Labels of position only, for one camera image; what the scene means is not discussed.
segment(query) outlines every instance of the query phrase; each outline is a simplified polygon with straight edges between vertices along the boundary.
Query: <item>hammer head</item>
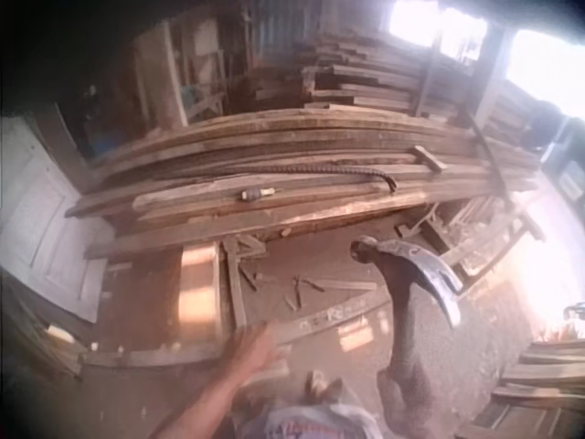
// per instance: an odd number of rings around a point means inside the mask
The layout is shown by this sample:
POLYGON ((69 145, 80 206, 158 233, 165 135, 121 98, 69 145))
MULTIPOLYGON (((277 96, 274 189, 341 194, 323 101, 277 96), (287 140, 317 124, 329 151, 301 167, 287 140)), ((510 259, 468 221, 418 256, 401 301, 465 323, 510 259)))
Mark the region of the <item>hammer head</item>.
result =
POLYGON ((439 302, 451 327, 461 321, 456 293, 463 285, 451 267, 439 256, 405 241, 378 242, 362 236, 351 244, 352 257, 361 263, 374 263, 380 270, 388 290, 406 289, 413 283, 420 285, 439 302))

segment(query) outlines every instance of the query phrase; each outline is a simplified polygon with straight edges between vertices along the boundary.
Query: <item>dirt floor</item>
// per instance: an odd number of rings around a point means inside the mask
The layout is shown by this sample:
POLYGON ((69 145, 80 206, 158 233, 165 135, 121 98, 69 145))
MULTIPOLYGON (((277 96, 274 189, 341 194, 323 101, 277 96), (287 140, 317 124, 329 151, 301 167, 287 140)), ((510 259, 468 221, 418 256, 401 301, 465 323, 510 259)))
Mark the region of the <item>dirt floor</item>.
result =
MULTIPOLYGON (((380 240, 395 238, 394 225, 401 221, 398 214, 270 242, 267 258, 244 263, 251 273, 261 273, 262 279, 255 293, 242 283, 249 321, 292 320, 359 294, 320 293, 303 287, 305 306, 293 312, 283 296, 294 299, 293 278, 299 274, 383 284, 373 266, 351 259, 349 244, 363 234, 380 240)), ((424 245, 420 238, 413 240, 424 245)), ((173 340, 178 257, 177 252, 151 255, 134 262, 132 268, 109 274, 94 328, 100 350, 158 348, 173 340)), ((437 396, 439 437, 450 437, 460 423, 483 409, 501 370, 516 361, 532 338, 523 297, 506 279, 505 271, 496 271, 460 302, 463 321, 451 330, 430 296, 416 294, 416 337, 437 396)), ((391 315, 391 305, 386 305, 358 324, 295 342, 289 360, 292 379, 285 387, 275 383, 273 388, 282 389, 292 401, 312 369, 331 378, 342 377, 378 418, 386 436, 396 437, 384 426, 376 387, 376 374, 388 364, 392 349, 391 315), (373 339, 344 352, 342 347, 347 350, 347 345, 342 336, 356 326, 369 327, 365 332, 373 339)), ((211 364, 141 370, 86 367, 80 380, 64 378, 52 388, 40 382, 31 386, 30 379, 14 380, 9 390, 25 404, 35 437, 145 438, 169 413, 197 395, 212 370, 211 364)))

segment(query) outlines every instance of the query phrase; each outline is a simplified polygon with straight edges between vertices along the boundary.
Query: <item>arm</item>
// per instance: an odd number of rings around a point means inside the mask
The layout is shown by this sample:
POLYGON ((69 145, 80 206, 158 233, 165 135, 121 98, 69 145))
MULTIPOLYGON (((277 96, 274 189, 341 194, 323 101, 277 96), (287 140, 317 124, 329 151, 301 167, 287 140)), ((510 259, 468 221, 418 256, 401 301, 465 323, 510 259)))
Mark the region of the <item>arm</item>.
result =
POLYGON ((222 368, 197 401, 156 439, 208 439, 218 429, 239 388, 277 357, 268 325, 240 328, 228 343, 222 368))

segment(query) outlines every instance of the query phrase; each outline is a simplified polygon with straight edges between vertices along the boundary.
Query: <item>door panel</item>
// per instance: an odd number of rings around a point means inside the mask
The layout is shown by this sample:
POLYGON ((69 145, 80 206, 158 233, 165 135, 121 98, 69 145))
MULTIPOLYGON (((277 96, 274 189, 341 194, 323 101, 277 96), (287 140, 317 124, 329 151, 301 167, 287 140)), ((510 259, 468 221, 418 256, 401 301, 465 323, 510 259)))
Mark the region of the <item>door panel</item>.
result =
POLYGON ((106 261, 83 253, 113 237, 102 219, 65 219, 79 193, 20 118, 2 119, 0 264, 50 302, 95 322, 106 261))

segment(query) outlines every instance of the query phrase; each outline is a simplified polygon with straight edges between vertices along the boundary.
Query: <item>metal claw hammer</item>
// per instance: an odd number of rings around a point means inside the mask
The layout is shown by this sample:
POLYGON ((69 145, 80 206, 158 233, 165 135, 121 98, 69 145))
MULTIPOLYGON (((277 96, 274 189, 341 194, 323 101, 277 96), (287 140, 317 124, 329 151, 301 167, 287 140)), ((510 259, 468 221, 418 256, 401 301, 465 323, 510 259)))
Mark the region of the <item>metal claw hammer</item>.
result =
POLYGON ((388 366, 378 373, 378 391, 388 427, 410 439, 436 437, 432 426, 431 385, 415 346, 414 305, 410 300, 414 284, 439 303, 451 327, 459 325, 461 314, 455 294, 463 285, 439 256, 405 241, 360 237, 351 244, 352 257, 374 263, 384 276, 392 297, 394 345, 388 366))

